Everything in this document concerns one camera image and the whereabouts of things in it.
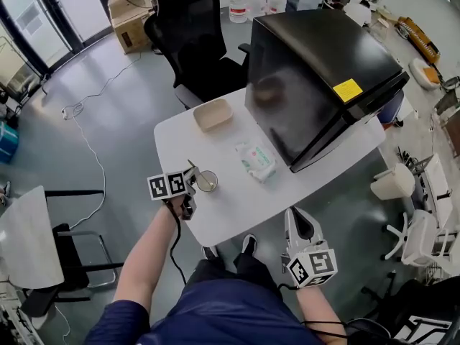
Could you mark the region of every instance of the person's arm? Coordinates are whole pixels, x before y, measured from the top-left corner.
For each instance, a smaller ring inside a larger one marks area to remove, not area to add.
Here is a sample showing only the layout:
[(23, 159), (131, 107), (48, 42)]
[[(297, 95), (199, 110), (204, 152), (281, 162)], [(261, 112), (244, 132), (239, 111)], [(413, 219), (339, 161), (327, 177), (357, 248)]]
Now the person's arm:
[[(182, 214), (182, 202), (183, 197), (172, 199), (178, 216)], [(114, 302), (130, 300), (142, 305), (150, 313), (152, 294), (160, 278), (175, 228), (173, 215), (166, 206), (162, 206), (129, 253), (121, 270)]]
[[(319, 287), (304, 287), (296, 291), (297, 299), (302, 309), (305, 321), (340, 322), (329, 302)], [(346, 335), (341, 324), (306, 323), (312, 330), (329, 332), (330, 334)], [(346, 339), (330, 335), (318, 334), (318, 337), (328, 345), (346, 345)]]

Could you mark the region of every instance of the blue bucket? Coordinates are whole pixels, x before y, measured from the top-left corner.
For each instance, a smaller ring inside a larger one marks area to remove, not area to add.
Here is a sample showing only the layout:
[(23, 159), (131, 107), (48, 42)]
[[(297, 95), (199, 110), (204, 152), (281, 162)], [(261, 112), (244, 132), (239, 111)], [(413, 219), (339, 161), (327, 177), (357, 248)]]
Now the blue bucket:
[(18, 144), (18, 132), (0, 121), (0, 162), (9, 163), (17, 150)]

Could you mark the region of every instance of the navy shirt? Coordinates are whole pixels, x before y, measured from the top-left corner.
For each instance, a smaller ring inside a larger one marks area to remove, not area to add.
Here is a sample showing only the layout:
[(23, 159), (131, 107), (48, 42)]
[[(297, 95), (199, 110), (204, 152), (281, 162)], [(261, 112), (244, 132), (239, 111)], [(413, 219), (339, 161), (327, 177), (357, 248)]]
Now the navy shirt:
[(275, 294), (237, 279), (210, 280), (184, 290), (166, 318), (149, 326), (140, 304), (106, 306), (85, 344), (323, 345)]

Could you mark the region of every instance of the person's leg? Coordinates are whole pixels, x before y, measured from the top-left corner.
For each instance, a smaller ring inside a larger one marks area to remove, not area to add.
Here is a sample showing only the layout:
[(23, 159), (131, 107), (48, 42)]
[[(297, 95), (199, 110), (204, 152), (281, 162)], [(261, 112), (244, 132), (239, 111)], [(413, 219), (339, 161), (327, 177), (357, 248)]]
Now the person's leg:
[(202, 281), (235, 278), (235, 275), (225, 270), (225, 264), (215, 247), (202, 247), (202, 259), (187, 281), (185, 288)]
[(243, 241), (243, 249), (234, 260), (236, 278), (263, 286), (282, 299), (281, 293), (275, 281), (273, 281), (267, 266), (253, 257), (256, 249), (257, 240), (255, 236), (251, 234), (246, 235)]

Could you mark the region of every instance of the yellow label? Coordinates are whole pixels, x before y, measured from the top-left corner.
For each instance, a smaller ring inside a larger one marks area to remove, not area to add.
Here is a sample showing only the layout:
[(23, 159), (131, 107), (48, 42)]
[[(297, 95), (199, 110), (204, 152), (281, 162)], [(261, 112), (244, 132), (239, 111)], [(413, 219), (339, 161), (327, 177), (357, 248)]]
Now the yellow label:
[(354, 79), (348, 79), (333, 87), (333, 89), (340, 96), (343, 102), (348, 102), (353, 97), (362, 93), (362, 89), (358, 86), (358, 83), (356, 83)]

